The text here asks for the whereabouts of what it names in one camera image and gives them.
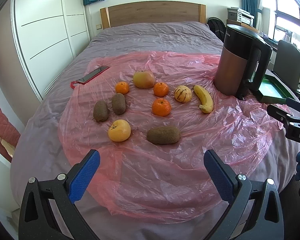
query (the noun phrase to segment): gray chair backrest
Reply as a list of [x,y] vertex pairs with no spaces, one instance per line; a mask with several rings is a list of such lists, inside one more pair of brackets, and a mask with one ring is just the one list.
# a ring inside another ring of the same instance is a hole
[[300,80],[300,52],[293,44],[279,41],[272,72],[292,91],[297,90]]

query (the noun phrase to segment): closet door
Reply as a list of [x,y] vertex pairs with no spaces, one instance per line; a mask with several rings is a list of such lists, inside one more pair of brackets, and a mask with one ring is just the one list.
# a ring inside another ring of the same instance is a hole
[[16,35],[29,81],[41,98],[74,59],[62,0],[14,0]]
[[72,54],[77,57],[90,42],[83,0],[62,0],[62,4]]

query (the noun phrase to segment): backpack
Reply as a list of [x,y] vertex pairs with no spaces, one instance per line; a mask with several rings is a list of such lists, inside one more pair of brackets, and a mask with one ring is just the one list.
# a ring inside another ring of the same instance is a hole
[[222,41],[225,41],[225,36],[226,36],[226,27],[224,23],[216,18],[216,17],[211,17],[208,20],[208,25],[210,30]]

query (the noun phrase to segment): silver bolt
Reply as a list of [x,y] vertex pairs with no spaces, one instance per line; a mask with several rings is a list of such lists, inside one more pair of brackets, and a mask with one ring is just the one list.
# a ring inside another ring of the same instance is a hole
[[239,178],[239,180],[246,180],[247,179],[246,175],[244,175],[244,174],[239,174],[238,178]]
[[34,177],[31,177],[29,180],[28,180],[29,183],[34,183],[35,182],[35,178]]
[[63,174],[63,173],[61,173],[61,174],[59,174],[58,175],[58,180],[63,180],[63,179],[65,179],[66,178],[66,175],[65,174]]
[[273,179],[267,179],[267,182],[268,182],[269,184],[271,184],[271,185],[274,184],[274,180],[273,180]]

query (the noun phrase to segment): phone screen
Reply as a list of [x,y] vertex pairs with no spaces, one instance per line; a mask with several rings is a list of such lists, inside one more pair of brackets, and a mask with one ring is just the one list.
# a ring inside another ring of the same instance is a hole
[[95,69],[94,71],[90,72],[89,74],[85,75],[82,79],[80,79],[80,82],[87,82],[89,79],[94,77],[96,74],[100,73],[101,71],[107,69],[108,67],[99,67]]

